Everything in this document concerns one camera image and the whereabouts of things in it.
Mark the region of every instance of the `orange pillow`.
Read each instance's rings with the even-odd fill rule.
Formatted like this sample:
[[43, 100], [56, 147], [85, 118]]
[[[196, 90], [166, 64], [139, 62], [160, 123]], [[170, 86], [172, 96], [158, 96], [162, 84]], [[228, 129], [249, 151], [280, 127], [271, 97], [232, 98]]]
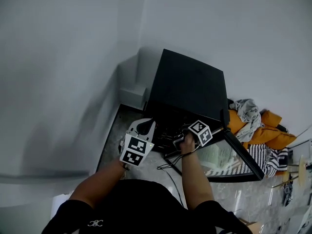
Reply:
[[296, 139], [297, 137], [295, 135], [281, 132], [279, 136], [266, 142], [266, 145], [272, 149], [282, 150]]
[[247, 124], [247, 122], [242, 122], [239, 116], [237, 115], [237, 111], [230, 109], [230, 124], [228, 127], [231, 129], [232, 134], [236, 134], [243, 126]]
[[259, 127], [253, 134], [252, 139], [248, 142], [250, 145], [264, 144], [281, 134], [281, 131], [270, 126]]
[[270, 111], [266, 111], [262, 116], [261, 116], [261, 121], [265, 125], [268, 125], [270, 127], [277, 127], [277, 125], [281, 122], [282, 117], [278, 116], [276, 114], [273, 114]]

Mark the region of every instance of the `gray clothing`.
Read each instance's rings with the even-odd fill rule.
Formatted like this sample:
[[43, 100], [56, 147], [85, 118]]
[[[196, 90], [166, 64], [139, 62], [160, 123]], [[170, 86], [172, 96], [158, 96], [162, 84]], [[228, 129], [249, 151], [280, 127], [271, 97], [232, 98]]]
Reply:
[[237, 111], [237, 115], [242, 122], [247, 122], [247, 124], [237, 132], [236, 138], [240, 142], [249, 142], [258, 127], [264, 126], [264, 124], [261, 123], [259, 108], [254, 103], [253, 99], [240, 99], [230, 104], [230, 108]]

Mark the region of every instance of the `person's left arm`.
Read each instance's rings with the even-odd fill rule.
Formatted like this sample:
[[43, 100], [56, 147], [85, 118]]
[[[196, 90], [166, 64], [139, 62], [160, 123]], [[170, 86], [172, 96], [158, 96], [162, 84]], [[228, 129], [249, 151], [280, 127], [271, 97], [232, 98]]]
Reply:
[[87, 203], [93, 209], [113, 189], [124, 174], [123, 163], [114, 160], [107, 167], [81, 182], [70, 196], [69, 200], [79, 200]]

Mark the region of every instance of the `white marker cube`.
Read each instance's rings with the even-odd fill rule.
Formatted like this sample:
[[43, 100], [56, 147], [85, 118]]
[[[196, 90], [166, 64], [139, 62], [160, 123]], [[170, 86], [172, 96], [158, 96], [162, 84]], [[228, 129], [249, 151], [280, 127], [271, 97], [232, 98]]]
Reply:
[[139, 166], [153, 147], [153, 143], [126, 134], [119, 160], [130, 165]]
[[213, 138], [209, 126], [200, 120], [189, 126], [189, 130], [196, 134], [201, 146], [206, 145]]

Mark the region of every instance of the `wooden leg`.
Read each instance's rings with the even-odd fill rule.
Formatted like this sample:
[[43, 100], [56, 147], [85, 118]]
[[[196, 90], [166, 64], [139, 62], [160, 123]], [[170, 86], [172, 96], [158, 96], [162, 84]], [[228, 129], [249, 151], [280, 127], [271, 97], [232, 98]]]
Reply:
[[275, 186], [273, 186], [272, 188], [275, 188], [275, 187], [278, 187], [278, 186], [285, 185], [285, 184], [287, 184], [287, 183], [289, 183], [289, 182], [291, 182], [291, 181], [295, 180], [296, 178], [299, 178], [299, 176], [297, 176], [297, 177], [293, 177], [292, 179], [290, 179], [290, 180], [288, 180], [288, 181], [286, 181], [286, 182], [284, 182], [284, 183], [281, 183], [281, 184], [279, 184], [279, 185], [275, 185]]

